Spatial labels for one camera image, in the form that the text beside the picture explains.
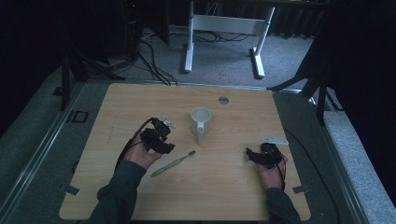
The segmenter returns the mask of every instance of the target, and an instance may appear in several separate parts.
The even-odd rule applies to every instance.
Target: hand
[[[140,134],[136,136],[131,146],[132,147],[130,147],[125,153],[124,159],[127,161],[133,161],[146,170],[152,163],[163,155],[158,152],[148,153],[143,145],[142,139],[140,138]]]
[[[278,164],[282,176],[285,176],[285,165],[288,161],[288,158],[282,154],[283,160]],[[266,192],[271,188],[279,188],[282,189],[282,178],[279,175],[279,170],[274,166],[271,170],[268,170],[264,165],[256,163],[257,168],[259,169],[260,178],[262,180],[262,187]]]

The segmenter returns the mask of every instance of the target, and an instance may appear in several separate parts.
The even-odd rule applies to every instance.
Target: white metal frame
[[[264,44],[265,37],[267,36],[274,10],[275,8],[271,7],[271,12],[264,20],[194,15],[194,2],[190,1],[189,44],[187,46],[184,70],[188,73],[192,70],[192,55],[194,52],[194,43],[192,42],[192,39],[194,30],[205,30],[245,35],[259,35],[259,43],[256,48],[253,48],[253,59],[256,64],[257,75],[259,77],[265,77],[260,53],[262,52],[262,45]]]

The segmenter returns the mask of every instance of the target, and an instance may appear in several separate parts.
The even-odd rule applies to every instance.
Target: black cable
[[[201,40],[201,42],[208,42],[208,43],[243,41],[249,37],[249,35],[245,35],[244,38],[237,39],[243,35],[243,34],[241,34],[241,35],[237,35],[236,37],[233,37],[233,38],[224,38],[219,33],[212,32],[212,31],[196,31],[196,33],[202,34],[202,35],[213,35],[214,36],[213,39],[207,39],[207,38],[204,38],[204,37],[201,37],[198,35],[194,35],[194,37],[198,40]]]
[[[282,190],[285,190],[285,187],[286,187],[286,183],[285,183],[285,179],[286,179],[286,162],[285,162],[285,159],[283,159],[283,157],[282,157],[282,161],[285,163],[285,174],[282,174],[282,170],[280,169],[278,163],[274,159],[274,156],[273,156],[271,150],[268,150],[267,152],[270,155],[270,157],[271,157],[274,165],[276,166],[277,170],[279,171],[279,176],[280,176],[280,179],[282,180]]]
[[[142,126],[140,126],[140,128],[134,133],[134,136],[128,141],[128,143],[126,144],[125,148],[122,150],[121,154],[119,155],[119,158],[117,159],[117,163],[116,163],[116,168],[114,169],[114,171],[117,170],[117,168],[119,167],[120,162],[121,162],[122,159],[125,157],[125,154],[126,154],[126,152],[128,151],[128,149],[131,148],[131,147],[133,147],[133,146],[135,146],[135,145],[137,145],[137,144],[140,144],[140,143],[141,143],[141,142],[139,142],[139,143],[130,145],[130,144],[132,144],[132,143],[134,142],[134,140],[136,139],[137,135],[140,134],[140,133],[142,132],[142,130],[146,127],[146,125],[148,125],[148,123],[150,123],[150,122],[153,121],[153,120],[154,120],[154,118],[151,118],[151,119],[146,120],[146,121],[142,124]]]
[[[329,92],[326,91],[326,96],[329,98],[330,103],[332,103],[332,107],[334,107],[334,109],[338,110],[338,111],[344,111],[343,108],[340,108],[338,106],[338,104],[335,103],[334,99],[330,96]]]
[[[319,172],[319,170],[318,170],[318,167],[315,165],[314,161],[312,160],[312,158],[311,158],[311,156],[309,155],[308,151],[307,151],[306,148],[304,147],[303,143],[302,143],[291,131],[289,131],[289,130],[287,130],[287,129],[285,129],[285,128],[284,128],[284,130],[285,130],[286,133],[290,134],[290,135],[298,142],[298,144],[299,144],[300,147],[303,149],[303,151],[305,152],[305,154],[306,154],[306,156],[308,157],[308,159],[311,161],[312,165],[314,166],[315,170],[317,171],[317,174],[318,174],[318,176],[319,176],[320,181],[323,183],[324,188],[326,189],[326,191],[327,191],[327,193],[328,193],[330,199],[332,200],[332,205],[334,206],[334,210],[335,210],[335,213],[336,213],[336,215],[337,215],[337,223],[340,223],[340,212],[339,212],[339,210],[338,210],[338,206],[337,206],[337,204],[335,203],[335,199],[334,199],[334,197],[332,196],[332,194],[330,193],[329,188],[328,188],[327,185],[325,184],[324,179],[323,179],[323,176],[320,174],[320,172]]]
[[[163,80],[163,78],[159,74],[155,73],[155,71],[152,70],[152,67],[149,65],[149,62],[145,59],[145,57],[143,57],[143,55],[140,52],[137,52],[137,55],[139,56],[139,58],[141,60],[143,60],[143,62],[149,68],[149,70],[150,70],[152,75],[154,75],[156,78],[158,78],[166,86],[169,86],[168,83],[170,83],[170,82],[169,82],[169,80],[166,77],[164,77],[165,80]]]
[[[128,69],[132,66],[132,62],[133,62],[133,61],[134,61],[134,57],[128,55],[128,56],[126,57],[126,59],[125,59],[125,62],[117,63],[117,64],[113,64],[113,65],[109,65],[109,66],[103,66],[103,67],[104,67],[107,71],[109,71],[109,72],[114,72],[114,70],[117,70],[117,69],[120,69],[120,68],[125,68],[124,70],[115,73],[115,74],[119,74],[119,73],[122,73],[122,72],[128,70]],[[84,65],[86,65],[86,67],[87,67],[88,69],[91,69],[91,70],[94,69],[94,67],[92,67],[92,66],[91,66],[90,64],[88,64],[88,63],[84,63]],[[93,72],[90,72],[90,74],[91,74],[91,75],[94,75],[94,76],[99,76],[99,75],[101,75],[102,73],[98,72],[98,73],[94,74]]]
[[[172,79],[172,80],[176,83],[176,85],[178,85],[178,84],[177,84],[177,80],[176,80],[176,78],[175,78],[174,76],[170,75],[169,73],[164,72],[161,68],[157,67],[157,64],[155,63],[155,52],[154,52],[154,48],[153,48],[149,43],[147,43],[146,41],[141,40],[141,43],[143,43],[143,44],[149,46],[149,48],[150,48],[150,51],[151,51],[151,63],[149,63],[149,62],[143,57],[143,55],[140,54],[140,53],[139,53],[139,57],[144,61],[144,63],[145,63],[146,66],[149,68],[149,70],[151,71],[151,73],[152,73],[155,77],[157,77],[159,80],[164,79],[164,80],[167,82],[167,84],[165,84],[165,83],[164,83],[165,81],[163,81],[163,80],[162,80],[162,82],[163,82],[165,85],[167,85],[167,86],[171,86],[171,82],[170,82],[169,78]]]
[[[206,11],[206,13],[205,13],[205,15],[208,15],[209,14],[209,12],[210,12],[210,10],[212,9],[212,7],[215,7],[214,9],[213,9],[213,13],[212,13],[212,16],[215,14],[215,12],[216,12],[216,8],[218,7],[218,3],[212,3],[212,6]]]

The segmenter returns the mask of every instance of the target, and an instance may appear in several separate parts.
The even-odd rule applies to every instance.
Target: sleeve
[[[129,223],[134,213],[137,187],[146,169],[132,161],[122,161],[108,185],[97,193],[99,200],[84,223]]]
[[[279,220],[277,223],[302,223],[290,197],[282,189],[267,190],[267,208],[271,216]]]

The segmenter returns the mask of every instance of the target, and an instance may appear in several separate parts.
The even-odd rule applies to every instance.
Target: tape
[[[79,194],[79,189],[76,189],[75,187],[70,186],[70,185],[61,185],[58,188],[58,190],[64,191],[64,192],[72,194],[74,196],[78,196],[78,194]]]
[[[293,191],[295,194],[298,193],[307,193],[309,190],[311,190],[308,186],[299,186],[299,187],[295,187],[293,188]]]

